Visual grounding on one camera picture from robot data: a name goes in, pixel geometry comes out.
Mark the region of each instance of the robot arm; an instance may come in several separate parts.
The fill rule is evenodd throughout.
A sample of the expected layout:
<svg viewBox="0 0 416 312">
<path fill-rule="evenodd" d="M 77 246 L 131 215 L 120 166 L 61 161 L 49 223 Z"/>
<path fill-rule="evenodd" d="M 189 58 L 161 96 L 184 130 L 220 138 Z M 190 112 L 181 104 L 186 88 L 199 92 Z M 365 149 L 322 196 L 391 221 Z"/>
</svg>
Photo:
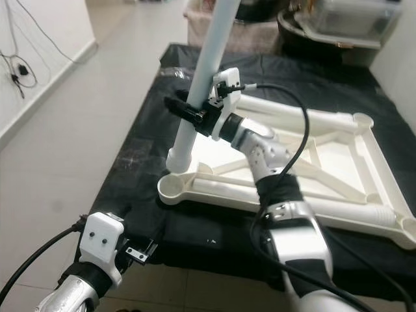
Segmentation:
<svg viewBox="0 0 416 312">
<path fill-rule="evenodd" d="M 58 288 L 36 312 L 91 312 L 109 289 L 117 288 L 133 261 L 146 264 L 157 244 L 140 248 L 124 235 L 124 220 L 112 213 L 88 216 L 79 248 L 81 257 L 62 275 Z"/>
<path fill-rule="evenodd" d="M 202 110 L 185 103 L 183 92 L 177 98 L 165 98 L 168 109 L 195 126 L 197 132 L 209 136 L 221 116 L 222 98 L 207 100 Z M 229 114 L 219 137 L 245 154 L 259 193 L 265 205 L 261 216 L 265 252 L 281 263 L 297 268 L 328 284 L 332 283 L 332 257 L 310 206 L 303 200 L 294 173 L 280 177 L 290 161 L 286 148 L 269 127 L 236 114 Z M 327 290 L 316 287 L 283 272 L 283 280 L 295 311 L 357 311 L 350 304 Z"/>
</svg>

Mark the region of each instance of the tiled floor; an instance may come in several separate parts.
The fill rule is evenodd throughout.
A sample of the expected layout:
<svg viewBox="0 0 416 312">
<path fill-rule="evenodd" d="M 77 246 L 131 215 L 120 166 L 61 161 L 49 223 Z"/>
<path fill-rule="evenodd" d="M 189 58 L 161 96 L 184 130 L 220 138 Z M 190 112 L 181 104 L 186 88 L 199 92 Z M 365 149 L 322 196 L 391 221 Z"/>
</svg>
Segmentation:
<svg viewBox="0 0 416 312">
<path fill-rule="evenodd" d="M 94 28 L 101 31 L 96 56 L 65 81 L 1 152 L 1 283 L 43 242 L 88 212 L 157 72 L 159 56 L 169 42 L 187 40 L 185 2 L 130 5 L 128 14 L 116 13 L 112 26 L 101 30 L 105 20 L 97 21 L 97 16 L 107 19 L 110 9 L 93 17 Z M 68 237 L 35 262 L 1 311 L 32 311 L 71 263 L 76 241 L 76 235 Z M 379 311 L 399 311 L 390 303 L 378 305 Z M 287 311 L 287 301 L 256 281 L 137 265 L 98 311 L 119 308 Z"/>
</svg>

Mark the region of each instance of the black cable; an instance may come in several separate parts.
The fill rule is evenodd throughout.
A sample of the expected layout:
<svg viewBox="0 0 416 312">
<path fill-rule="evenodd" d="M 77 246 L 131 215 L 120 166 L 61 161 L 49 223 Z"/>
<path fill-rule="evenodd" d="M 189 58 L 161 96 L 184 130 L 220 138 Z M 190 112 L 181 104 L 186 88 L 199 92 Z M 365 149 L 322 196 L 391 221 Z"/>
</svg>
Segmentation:
<svg viewBox="0 0 416 312">
<path fill-rule="evenodd" d="M 19 55 L 14 55 L 13 57 L 10 57 L 10 63 L 12 65 L 12 68 L 14 68 L 13 67 L 13 62 L 12 62 L 13 59 L 19 59 L 23 63 L 25 63 L 25 66 L 29 69 L 29 71 L 30 71 L 30 73 L 31 73 L 31 75 L 32 75 L 32 77 L 34 79 L 33 84 L 31 84 L 29 86 L 21 83 L 19 79 L 15 83 L 17 83 L 18 85 L 20 85 L 20 86 L 22 86 L 24 88 L 34 88 L 34 87 L 36 87 L 38 85 L 38 78 L 36 77 L 36 74 L 34 73 L 33 69 L 29 65 L 29 63 L 26 60 L 24 60 L 23 58 L 21 58 Z"/>
<path fill-rule="evenodd" d="M 20 28 L 20 26 L 13 22 L 14 26 L 16 26 L 19 29 L 19 32 L 21 33 L 21 35 L 26 39 L 26 41 L 31 45 L 32 49 L 36 52 L 36 54 L 39 56 L 40 60 L 42 61 L 42 63 L 44 63 L 44 66 L 47 68 L 47 72 L 48 72 L 48 76 L 47 76 L 47 83 L 50 82 L 51 80 L 51 76 L 52 76 L 52 70 L 49 67 L 49 65 L 47 64 L 46 60 L 43 58 L 42 54 L 39 52 L 39 50 L 36 48 L 36 46 L 33 44 L 33 42 L 31 42 L 31 40 L 26 36 L 25 32 L 23 31 L 23 29 Z"/>
<path fill-rule="evenodd" d="M 388 276 L 385 272 L 380 270 L 377 266 L 374 264 L 368 262 L 364 257 L 360 256 L 357 252 L 355 252 L 351 247 L 349 247 L 345 242 L 343 242 L 341 239 L 336 237 L 330 229 L 327 227 L 324 227 L 320 225 L 320 228 L 323 230 L 326 236 L 328 236 L 331 240 L 333 240 L 335 243 L 337 243 L 344 251 L 349 253 L 352 257 L 356 258 L 358 261 L 362 262 L 364 265 L 372 269 L 375 273 L 377 273 L 380 277 L 388 281 L 403 297 L 404 305 L 406 306 L 407 312 L 415 312 L 415 307 L 413 306 L 413 300 L 411 299 L 411 296 L 409 293 L 399 284 L 397 283 L 393 278 Z"/>
<path fill-rule="evenodd" d="M 83 62 L 77 62 L 74 61 L 72 58 L 70 58 L 69 56 L 67 56 L 67 54 L 65 54 L 64 52 L 62 52 L 62 50 L 59 48 L 59 46 L 52 40 L 51 37 L 49 37 L 46 32 L 43 30 L 43 28 L 41 28 L 41 26 L 39 25 L 38 21 L 34 18 L 34 16 L 26 9 L 26 7 L 20 2 L 20 0 L 16 0 L 16 2 L 18 3 L 18 5 L 24 9 L 24 11 L 27 13 L 27 15 L 29 15 L 29 17 L 33 20 L 34 24 L 38 27 L 38 29 L 40 30 L 40 32 L 53 44 L 53 46 L 55 47 L 55 49 L 65 58 L 68 59 L 69 61 L 71 61 L 74 64 L 84 64 Z"/>
<path fill-rule="evenodd" d="M 57 236 L 53 237 L 51 240 L 49 240 L 47 243 L 45 243 L 42 247 L 40 247 L 37 251 L 35 251 L 16 271 L 13 273 L 12 277 L 7 281 L 6 285 L 3 287 L 3 289 L 0 292 L 0 306 L 5 301 L 5 298 L 8 294 L 8 292 L 11 290 L 15 282 L 18 280 L 18 278 L 25 272 L 25 270 L 35 261 L 40 255 L 42 255 L 49 247 L 54 245 L 57 241 L 60 239 L 63 239 L 66 235 L 79 231 L 78 224 L 74 224 L 69 229 L 66 229 L 65 231 L 62 231 Z"/>
<path fill-rule="evenodd" d="M 287 165 L 285 166 L 285 168 L 281 171 L 280 175 L 278 176 L 276 182 L 274 183 L 273 187 L 276 188 L 279 184 L 279 182 L 281 181 L 281 179 L 283 178 L 283 176 L 292 168 L 293 164 L 298 160 L 300 154 L 303 152 L 306 143 L 307 143 L 307 139 L 309 137 L 309 116 L 307 115 L 307 110 L 306 110 L 306 106 L 304 105 L 304 103 L 302 102 L 302 100 L 292 91 L 290 91 L 289 89 L 285 88 L 284 86 L 280 86 L 278 84 L 269 84 L 269 83 L 265 83 L 265 84 L 257 84 L 257 88 L 269 88 L 269 89 L 274 89 L 280 92 L 285 93 L 286 95 L 288 95 L 297 105 L 300 106 L 302 113 L 304 115 L 304 119 L 305 119 L 305 131 L 304 131 L 304 137 L 299 145 L 298 150 L 296 151 L 296 153 L 293 155 L 292 159 L 287 163 Z M 254 229 L 255 226 L 258 222 L 258 220 L 261 218 L 261 216 L 263 215 L 265 209 L 268 206 L 268 203 L 270 201 L 270 196 L 266 196 L 264 198 L 264 200 L 261 202 L 260 205 L 260 209 L 257 212 L 251 226 L 250 226 L 250 242 L 252 244 L 253 249 L 260 255 L 262 255 L 269 263 L 273 264 L 274 266 L 278 267 L 280 270 L 285 271 L 289 274 L 292 274 L 293 276 L 296 276 L 308 283 L 311 283 L 313 285 L 319 286 L 322 289 L 326 289 L 327 291 L 330 291 L 333 294 L 336 294 L 337 296 L 339 296 L 340 298 L 346 300 L 351 306 L 354 306 L 355 308 L 359 309 L 360 311 L 363 312 L 375 312 L 371 307 L 369 307 L 367 304 L 364 304 L 363 302 L 361 302 L 360 300 L 358 300 L 355 296 L 351 295 L 350 293 L 337 288 L 334 285 L 329 285 L 327 283 L 324 283 L 318 279 L 315 279 L 313 276 L 310 276 L 309 274 L 306 274 L 298 269 L 295 269 L 291 266 L 288 266 L 284 263 L 279 262 L 277 259 L 274 259 L 273 257 L 271 257 L 270 255 L 268 255 L 266 252 L 264 252 L 261 247 L 259 246 L 259 242 L 256 242 L 254 239 Z"/>
<path fill-rule="evenodd" d="M 8 2 L 8 0 L 5 0 L 5 5 L 6 5 L 6 11 L 7 11 L 8 26 L 10 28 L 10 35 L 12 36 L 12 41 L 13 41 L 13 46 L 14 46 L 13 54 L 5 55 L 5 56 L 13 57 L 19 53 L 19 47 L 18 47 L 18 42 L 16 40 L 16 33 L 14 32 L 14 28 L 13 28 L 13 23 L 12 23 L 13 16 L 12 16 L 12 11 L 10 9 L 10 3 Z"/>
<path fill-rule="evenodd" d="M 12 66 L 9 64 L 6 55 L 2 54 L 1 50 L 0 50 L 0 56 L 3 58 L 4 62 L 6 63 L 8 71 L 10 72 L 10 74 L 13 73 Z"/>
<path fill-rule="evenodd" d="M 16 85 L 16 87 L 18 88 L 21 98 L 22 99 L 25 99 L 26 96 L 25 96 L 25 93 L 23 92 L 23 90 L 21 89 L 21 86 L 19 84 L 19 78 L 18 78 L 18 76 L 16 76 L 16 75 L 13 74 L 12 75 L 12 81 Z"/>
</svg>

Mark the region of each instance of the black cloth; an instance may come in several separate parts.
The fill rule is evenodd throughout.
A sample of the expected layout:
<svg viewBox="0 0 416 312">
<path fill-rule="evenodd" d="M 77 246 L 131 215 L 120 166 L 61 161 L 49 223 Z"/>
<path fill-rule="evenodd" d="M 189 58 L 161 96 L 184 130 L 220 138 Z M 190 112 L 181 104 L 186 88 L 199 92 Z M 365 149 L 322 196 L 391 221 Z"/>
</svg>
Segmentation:
<svg viewBox="0 0 416 312">
<path fill-rule="evenodd" d="M 194 69 L 199 50 L 171 45 L 161 68 Z M 374 119 L 374 135 L 413 214 L 416 213 L 416 138 L 383 94 L 371 73 L 363 68 L 301 62 L 262 55 L 225 54 L 221 69 L 238 67 L 243 83 L 278 83 L 296 92 L 307 107 L 332 112 L 363 112 Z M 195 268 L 268 281 L 281 289 L 280 275 L 270 271 L 250 246 L 248 229 L 253 214 L 185 201 L 176 206 L 160 202 L 157 182 L 165 174 L 165 160 L 173 145 L 179 119 L 163 104 L 165 95 L 187 89 L 189 79 L 158 76 L 151 86 L 92 211 L 117 213 L 125 205 L 126 233 L 145 243 L 163 229 L 152 263 Z M 292 104 L 274 90 L 256 90 L 255 96 Z M 401 282 L 416 298 L 416 253 L 388 239 L 349 231 L 334 233 L 370 262 Z M 333 280 L 354 293 L 389 300 L 400 296 L 371 270 L 328 240 L 334 262 Z"/>
</svg>

